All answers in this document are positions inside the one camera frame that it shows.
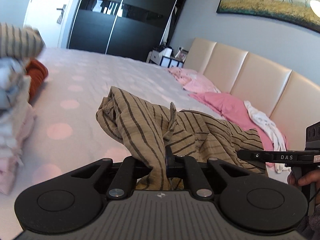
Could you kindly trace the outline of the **person's right hand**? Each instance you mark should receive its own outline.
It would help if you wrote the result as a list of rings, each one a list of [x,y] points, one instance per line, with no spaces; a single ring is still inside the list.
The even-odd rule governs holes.
[[[311,183],[315,183],[316,189],[319,189],[319,182],[320,182],[320,170],[313,170],[306,175],[302,176],[298,180],[295,178],[293,172],[287,178],[287,182],[289,185],[293,186],[300,186],[303,187],[305,185],[309,185]]]

